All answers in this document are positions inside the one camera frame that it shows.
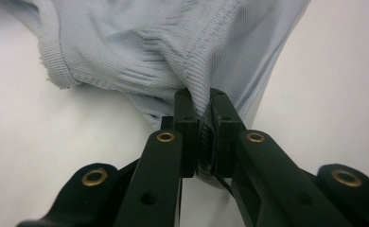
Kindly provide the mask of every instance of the white table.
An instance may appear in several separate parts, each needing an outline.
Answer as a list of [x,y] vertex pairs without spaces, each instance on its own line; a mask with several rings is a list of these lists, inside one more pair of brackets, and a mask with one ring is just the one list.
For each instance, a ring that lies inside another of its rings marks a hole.
[[[0,9],[0,226],[43,216],[82,166],[135,160],[152,132],[118,92],[45,79],[36,37]],[[369,0],[312,1],[246,123],[307,171],[369,176]],[[198,179],[184,180],[181,224],[243,225],[228,193]]]

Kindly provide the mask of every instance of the cloth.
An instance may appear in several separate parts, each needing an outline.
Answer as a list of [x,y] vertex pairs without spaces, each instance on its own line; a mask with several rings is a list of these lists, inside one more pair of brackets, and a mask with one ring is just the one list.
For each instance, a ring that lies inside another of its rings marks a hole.
[[1,0],[39,39],[49,80],[125,93],[159,127],[187,87],[199,117],[210,88],[244,117],[308,0]]

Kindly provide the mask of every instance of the wrinkled fabric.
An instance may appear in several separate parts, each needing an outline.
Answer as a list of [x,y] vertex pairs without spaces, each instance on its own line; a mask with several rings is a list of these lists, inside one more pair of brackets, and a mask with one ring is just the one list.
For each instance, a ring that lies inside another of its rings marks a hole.
[[2,0],[39,39],[50,81],[127,95],[158,128],[187,87],[199,117],[210,88],[244,117],[308,0]]

